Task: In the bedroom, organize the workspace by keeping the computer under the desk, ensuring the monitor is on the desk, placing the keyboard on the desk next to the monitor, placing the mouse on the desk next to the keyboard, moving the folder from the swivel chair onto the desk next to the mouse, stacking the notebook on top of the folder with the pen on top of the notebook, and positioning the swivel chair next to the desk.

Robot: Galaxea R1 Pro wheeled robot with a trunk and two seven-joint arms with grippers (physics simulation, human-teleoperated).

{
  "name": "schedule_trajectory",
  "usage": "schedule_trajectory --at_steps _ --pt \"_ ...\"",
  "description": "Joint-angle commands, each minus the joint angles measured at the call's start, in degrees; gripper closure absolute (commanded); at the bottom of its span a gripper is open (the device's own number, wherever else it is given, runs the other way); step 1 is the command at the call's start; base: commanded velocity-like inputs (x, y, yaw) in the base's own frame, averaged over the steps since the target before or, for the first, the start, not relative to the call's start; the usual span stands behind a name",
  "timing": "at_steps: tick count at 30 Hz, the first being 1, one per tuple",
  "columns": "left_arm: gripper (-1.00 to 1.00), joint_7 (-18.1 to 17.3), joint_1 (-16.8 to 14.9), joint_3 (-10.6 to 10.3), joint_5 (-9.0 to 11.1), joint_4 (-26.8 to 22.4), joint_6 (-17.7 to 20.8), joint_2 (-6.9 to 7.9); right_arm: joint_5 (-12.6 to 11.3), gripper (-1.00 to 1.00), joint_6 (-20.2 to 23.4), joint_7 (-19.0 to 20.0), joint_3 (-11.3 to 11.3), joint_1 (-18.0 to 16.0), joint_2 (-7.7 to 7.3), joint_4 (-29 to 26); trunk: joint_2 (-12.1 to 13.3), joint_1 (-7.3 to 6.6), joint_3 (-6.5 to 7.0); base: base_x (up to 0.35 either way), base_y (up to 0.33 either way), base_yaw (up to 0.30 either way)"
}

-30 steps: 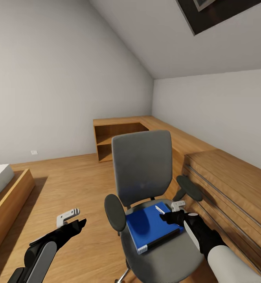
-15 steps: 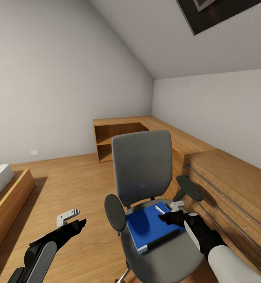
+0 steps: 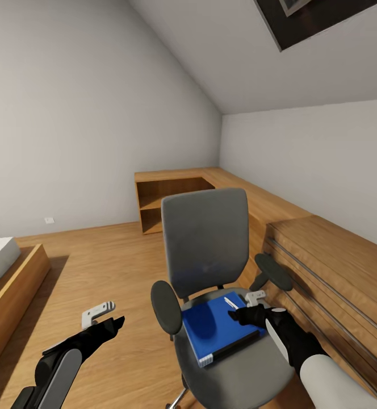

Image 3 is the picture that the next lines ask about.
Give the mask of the swivel chair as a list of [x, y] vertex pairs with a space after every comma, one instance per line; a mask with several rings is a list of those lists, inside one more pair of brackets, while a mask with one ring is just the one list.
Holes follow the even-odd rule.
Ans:
[[[165, 409], [175, 409], [188, 391], [206, 409], [258, 409], [282, 392], [296, 370], [290, 366], [267, 330], [263, 336], [199, 367], [183, 325], [182, 312], [235, 291], [247, 305], [247, 293], [270, 280], [282, 290], [294, 284], [271, 257], [258, 253], [262, 270], [249, 289], [224, 288], [238, 280], [249, 260], [249, 213], [240, 187], [192, 191], [161, 200], [162, 230], [168, 279], [150, 291], [153, 310], [174, 341], [185, 387]], [[192, 300], [189, 296], [217, 286]], [[177, 297], [183, 299], [180, 307]], [[257, 300], [265, 308], [271, 306]]]

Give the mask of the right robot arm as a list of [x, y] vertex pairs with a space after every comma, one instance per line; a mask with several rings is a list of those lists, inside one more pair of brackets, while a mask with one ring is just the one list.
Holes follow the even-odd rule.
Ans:
[[377, 398], [323, 350], [316, 336], [306, 333], [285, 308], [265, 308], [257, 300], [260, 289], [247, 293], [246, 307], [228, 311], [233, 321], [253, 324], [269, 332], [290, 366], [293, 366], [317, 409], [377, 409]]

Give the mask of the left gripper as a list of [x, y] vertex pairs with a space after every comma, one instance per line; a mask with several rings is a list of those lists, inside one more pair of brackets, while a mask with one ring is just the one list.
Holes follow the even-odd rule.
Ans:
[[90, 326], [86, 330], [79, 333], [88, 333], [94, 339], [94, 350], [93, 353], [105, 342], [115, 338], [122, 328], [125, 321], [125, 317], [120, 317], [116, 320], [109, 318], [97, 325]]

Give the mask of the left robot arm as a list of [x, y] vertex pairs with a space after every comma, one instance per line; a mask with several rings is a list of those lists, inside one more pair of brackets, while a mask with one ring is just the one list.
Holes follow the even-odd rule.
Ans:
[[101, 323], [95, 320], [115, 308], [109, 301], [83, 312], [83, 331], [43, 352], [35, 369], [37, 386], [25, 387], [11, 409], [61, 409], [82, 363], [122, 328], [124, 316]]

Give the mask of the folder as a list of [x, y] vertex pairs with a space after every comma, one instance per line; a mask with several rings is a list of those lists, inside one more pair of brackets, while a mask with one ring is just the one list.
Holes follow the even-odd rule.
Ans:
[[253, 324], [241, 325], [233, 321], [228, 311], [237, 311], [247, 305], [233, 291], [212, 301], [182, 312], [183, 325], [200, 368], [215, 362], [265, 334], [265, 329]]

